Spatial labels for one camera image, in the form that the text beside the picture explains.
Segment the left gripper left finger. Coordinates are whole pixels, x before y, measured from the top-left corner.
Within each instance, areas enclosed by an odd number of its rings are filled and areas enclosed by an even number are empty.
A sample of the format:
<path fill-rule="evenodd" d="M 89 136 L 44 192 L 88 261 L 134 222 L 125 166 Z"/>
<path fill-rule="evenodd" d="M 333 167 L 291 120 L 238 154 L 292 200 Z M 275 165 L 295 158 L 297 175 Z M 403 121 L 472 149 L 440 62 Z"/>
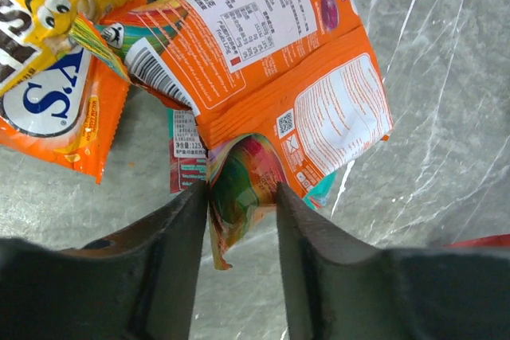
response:
<path fill-rule="evenodd" d="M 206 183 L 83 248 L 1 241 L 4 339 L 186 339 L 206 226 Z"/>

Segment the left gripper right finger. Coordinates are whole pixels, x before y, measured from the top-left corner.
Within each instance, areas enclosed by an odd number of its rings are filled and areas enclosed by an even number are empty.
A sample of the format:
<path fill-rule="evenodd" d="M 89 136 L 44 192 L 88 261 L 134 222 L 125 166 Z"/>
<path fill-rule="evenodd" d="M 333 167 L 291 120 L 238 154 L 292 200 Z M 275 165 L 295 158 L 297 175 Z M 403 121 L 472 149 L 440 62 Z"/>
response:
<path fill-rule="evenodd" d="M 376 248 L 277 188 L 292 339 L 506 339 L 508 248 Z"/>

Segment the orange lay's chip bag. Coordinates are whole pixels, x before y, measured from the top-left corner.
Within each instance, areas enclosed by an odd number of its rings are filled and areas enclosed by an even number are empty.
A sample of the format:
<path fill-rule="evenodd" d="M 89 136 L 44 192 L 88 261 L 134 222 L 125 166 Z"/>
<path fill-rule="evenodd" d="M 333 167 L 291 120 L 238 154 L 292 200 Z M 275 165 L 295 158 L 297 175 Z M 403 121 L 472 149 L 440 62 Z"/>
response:
<path fill-rule="evenodd" d="M 145 2 L 126 2 L 97 22 L 77 17 L 67 54 L 8 92 L 1 91 L 2 144 L 100 180 L 129 82 L 119 61 L 107 65 L 99 58 L 103 49 L 98 33 L 86 48 L 80 32 Z"/>

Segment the orange skittles packet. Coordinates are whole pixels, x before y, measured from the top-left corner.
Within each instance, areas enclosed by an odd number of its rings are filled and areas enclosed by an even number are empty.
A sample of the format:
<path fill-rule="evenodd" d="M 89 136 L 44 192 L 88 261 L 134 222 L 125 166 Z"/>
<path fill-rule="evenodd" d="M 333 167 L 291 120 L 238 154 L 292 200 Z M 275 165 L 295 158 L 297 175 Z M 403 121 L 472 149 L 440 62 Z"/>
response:
<path fill-rule="evenodd" d="M 207 152 L 214 265 L 275 202 L 307 196 L 393 127 L 354 0 L 157 0 L 74 40 L 172 108 Z"/>

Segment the yellow m&m's packet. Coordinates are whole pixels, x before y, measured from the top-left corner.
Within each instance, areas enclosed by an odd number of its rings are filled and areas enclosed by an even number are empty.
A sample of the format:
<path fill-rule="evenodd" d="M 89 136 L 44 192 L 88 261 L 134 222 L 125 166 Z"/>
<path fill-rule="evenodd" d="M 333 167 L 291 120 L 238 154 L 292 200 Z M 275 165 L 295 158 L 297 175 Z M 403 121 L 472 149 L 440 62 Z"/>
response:
<path fill-rule="evenodd" d="M 1 91 L 55 64 L 73 47 L 79 16 L 99 21 L 131 0 L 1 0 Z"/>

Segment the red paper bag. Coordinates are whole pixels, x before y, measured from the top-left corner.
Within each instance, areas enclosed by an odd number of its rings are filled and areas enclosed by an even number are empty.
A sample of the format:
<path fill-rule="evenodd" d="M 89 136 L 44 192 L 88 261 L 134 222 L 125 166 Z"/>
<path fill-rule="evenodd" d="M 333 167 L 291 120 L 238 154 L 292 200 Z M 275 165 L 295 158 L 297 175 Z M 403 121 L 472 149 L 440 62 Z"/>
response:
<path fill-rule="evenodd" d="M 466 240 L 453 244 L 447 244 L 447 248 L 509 248 L 510 234 L 487 236 L 473 240 Z"/>

